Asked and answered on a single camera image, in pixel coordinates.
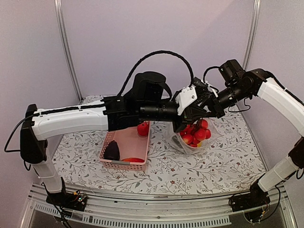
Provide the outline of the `red cherry tomato bunch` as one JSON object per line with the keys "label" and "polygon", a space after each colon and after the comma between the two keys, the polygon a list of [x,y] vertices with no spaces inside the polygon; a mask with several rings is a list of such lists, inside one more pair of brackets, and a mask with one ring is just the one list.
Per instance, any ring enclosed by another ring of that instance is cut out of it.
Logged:
{"label": "red cherry tomato bunch", "polygon": [[197,144],[211,138],[210,124],[205,119],[199,119],[193,124],[188,124],[186,128],[179,132],[182,141],[193,148],[198,148]]}

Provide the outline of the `clear zip top bag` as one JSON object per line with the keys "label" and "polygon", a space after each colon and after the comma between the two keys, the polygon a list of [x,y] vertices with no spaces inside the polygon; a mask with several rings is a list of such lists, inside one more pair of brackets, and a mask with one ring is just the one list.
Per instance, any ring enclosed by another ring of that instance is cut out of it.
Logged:
{"label": "clear zip top bag", "polygon": [[173,124],[168,123],[165,137],[176,150],[184,154],[194,154],[210,146],[222,137],[222,134],[218,132],[211,119],[201,118],[193,124],[188,124],[178,133],[173,131]]}

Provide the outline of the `pink plastic basket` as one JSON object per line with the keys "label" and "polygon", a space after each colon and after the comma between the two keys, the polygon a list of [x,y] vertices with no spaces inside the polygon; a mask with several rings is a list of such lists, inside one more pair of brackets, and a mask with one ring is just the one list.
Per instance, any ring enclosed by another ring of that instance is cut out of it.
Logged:
{"label": "pink plastic basket", "polygon": [[[118,143],[120,151],[120,160],[106,160],[104,159],[104,152],[108,144],[115,140]],[[150,128],[147,136],[140,136],[137,133],[136,127],[129,127],[123,130],[108,132],[100,152],[100,161],[106,168],[138,170],[144,171],[147,161],[148,147],[150,141]],[[145,160],[142,163],[124,162],[125,158],[140,158]]]}

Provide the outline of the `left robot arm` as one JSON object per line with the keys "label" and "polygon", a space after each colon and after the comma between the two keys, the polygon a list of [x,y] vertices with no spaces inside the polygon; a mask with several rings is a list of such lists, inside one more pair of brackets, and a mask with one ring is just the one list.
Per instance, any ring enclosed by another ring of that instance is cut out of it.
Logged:
{"label": "left robot arm", "polygon": [[208,93],[205,83],[193,78],[188,87],[164,99],[163,92],[169,90],[164,75],[148,71],[138,73],[132,88],[124,95],[53,110],[38,109],[31,104],[20,130],[20,155],[34,167],[53,200],[67,206],[71,197],[48,157],[48,138],[88,130],[122,130],[144,120],[172,122],[178,131],[202,116],[202,112],[191,114],[190,110],[194,102]]}

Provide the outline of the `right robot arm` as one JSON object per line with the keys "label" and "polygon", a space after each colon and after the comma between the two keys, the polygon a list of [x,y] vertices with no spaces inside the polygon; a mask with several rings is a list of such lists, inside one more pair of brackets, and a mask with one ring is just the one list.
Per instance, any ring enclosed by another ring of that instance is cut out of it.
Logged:
{"label": "right robot arm", "polygon": [[[226,89],[211,93],[201,105],[209,109],[208,117],[224,116],[224,109],[246,98],[257,96],[280,112],[303,136],[304,104],[283,87],[269,71],[245,71],[237,60],[228,60],[217,67],[225,80]],[[301,137],[288,155],[254,183],[246,195],[249,207],[256,207],[264,193],[304,167],[304,139]]]}

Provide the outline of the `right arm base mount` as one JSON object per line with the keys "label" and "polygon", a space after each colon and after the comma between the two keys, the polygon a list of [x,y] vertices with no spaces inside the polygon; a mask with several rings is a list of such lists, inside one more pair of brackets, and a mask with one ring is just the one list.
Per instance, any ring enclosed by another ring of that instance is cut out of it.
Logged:
{"label": "right arm base mount", "polygon": [[264,192],[255,181],[249,188],[249,193],[234,194],[229,198],[228,204],[232,211],[241,211],[263,206],[270,203],[268,192]]}

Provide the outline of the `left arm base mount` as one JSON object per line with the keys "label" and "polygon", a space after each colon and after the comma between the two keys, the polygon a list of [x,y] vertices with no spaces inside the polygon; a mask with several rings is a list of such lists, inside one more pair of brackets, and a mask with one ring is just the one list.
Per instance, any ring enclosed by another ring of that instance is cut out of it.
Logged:
{"label": "left arm base mount", "polygon": [[87,194],[80,193],[80,191],[76,191],[74,193],[66,192],[63,189],[59,193],[49,193],[47,192],[46,202],[49,204],[53,204],[54,206],[63,208],[63,209],[71,209],[77,211],[85,211],[87,204]]}

